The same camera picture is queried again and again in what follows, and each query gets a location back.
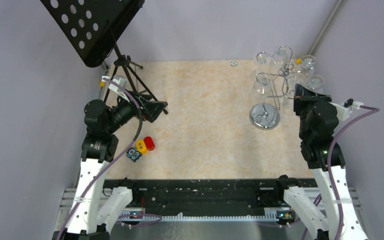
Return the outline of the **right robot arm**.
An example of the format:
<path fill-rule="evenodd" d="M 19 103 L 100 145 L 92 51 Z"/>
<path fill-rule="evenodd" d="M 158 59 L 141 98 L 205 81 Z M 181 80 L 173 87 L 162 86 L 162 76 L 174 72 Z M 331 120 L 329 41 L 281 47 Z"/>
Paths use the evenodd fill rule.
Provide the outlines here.
<path fill-rule="evenodd" d="M 363 116 L 347 123 L 337 134 L 335 129 L 354 110 L 366 108 L 352 98 L 342 104 L 330 95 L 319 94 L 296 84 L 293 112 L 299 117 L 300 149 L 319 191 L 324 211 L 306 196 L 299 180 L 283 175 L 276 181 L 273 200 L 289 206 L 314 240 L 367 240 L 357 216 L 347 183 L 346 162 L 338 144 L 340 135 Z"/>

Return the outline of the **clear smooth wine glass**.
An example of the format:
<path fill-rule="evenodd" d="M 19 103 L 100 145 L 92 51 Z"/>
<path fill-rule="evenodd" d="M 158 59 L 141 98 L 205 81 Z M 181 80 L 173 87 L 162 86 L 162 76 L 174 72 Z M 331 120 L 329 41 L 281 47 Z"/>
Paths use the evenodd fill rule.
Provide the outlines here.
<path fill-rule="evenodd" d="M 307 82 L 307 88 L 312 92 L 322 94 L 324 83 L 325 83 L 325 79 L 322 76 L 314 74 L 311 77 L 309 77 Z"/>

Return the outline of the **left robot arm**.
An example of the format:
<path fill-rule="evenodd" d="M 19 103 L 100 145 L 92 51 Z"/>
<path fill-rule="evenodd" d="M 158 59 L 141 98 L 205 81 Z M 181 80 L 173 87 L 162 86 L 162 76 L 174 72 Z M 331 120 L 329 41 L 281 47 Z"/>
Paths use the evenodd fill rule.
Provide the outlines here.
<path fill-rule="evenodd" d="M 103 205 L 100 205 L 107 170 L 118 160 L 115 156 L 119 143 L 115 132 L 134 117 L 139 119 L 138 129 L 129 150 L 136 142 L 144 121 L 154 122 L 166 112 L 166 101 L 152 100 L 148 95 L 134 94 L 133 100 L 119 98 L 117 105 L 109 107 L 95 99 L 84 107 L 86 136 L 80 156 L 80 173 L 73 203 L 54 240 L 108 240 L 122 211 L 140 202 L 140 193 L 131 187 L 116 187 Z"/>

